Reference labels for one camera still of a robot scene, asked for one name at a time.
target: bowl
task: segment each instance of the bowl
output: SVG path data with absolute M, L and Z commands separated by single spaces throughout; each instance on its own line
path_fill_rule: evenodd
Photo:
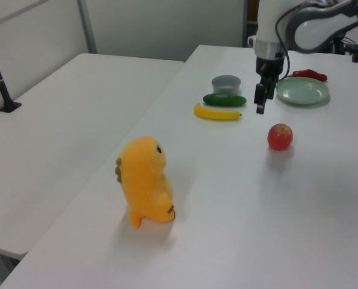
M 220 75 L 212 80 L 214 93 L 237 95 L 241 84 L 240 78 L 233 75 Z

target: white wall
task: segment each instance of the white wall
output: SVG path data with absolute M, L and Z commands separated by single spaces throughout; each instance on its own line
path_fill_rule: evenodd
M 0 24 L 0 70 L 13 99 L 83 52 L 76 0 L 48 0 Z
M 245 0 L 83 0 L 100 54 L 186 61 L 199 44 L 242 46 Z

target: apple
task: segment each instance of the apple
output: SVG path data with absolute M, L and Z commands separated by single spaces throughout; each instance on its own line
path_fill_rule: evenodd
M 284 123 L 274 125 L 268 132 L 267 141 L 275 151 L 284 151 L 293 139 L 292 129 Z

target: plush toy tail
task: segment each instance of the plush toy tail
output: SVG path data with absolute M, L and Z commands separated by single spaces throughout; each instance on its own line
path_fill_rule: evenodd
M 129 220 L 131 221 L 131 225 L 133 228 L 137 229 L 141 226 L 141 219 L 144 216 L 137 214 L 136 212 L 130 211 L 129 212 Z

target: stuffed animal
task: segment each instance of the stuffed animal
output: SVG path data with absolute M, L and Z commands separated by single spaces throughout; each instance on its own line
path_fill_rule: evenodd
M 141 219 L 157 222 L 175 218 L 172 189 L 163 174 L 165 155 L 159 143 L 144 136 L 130 141 L 116 160 L 115 173 L 129 205 L 131 225 L 139 228 Z

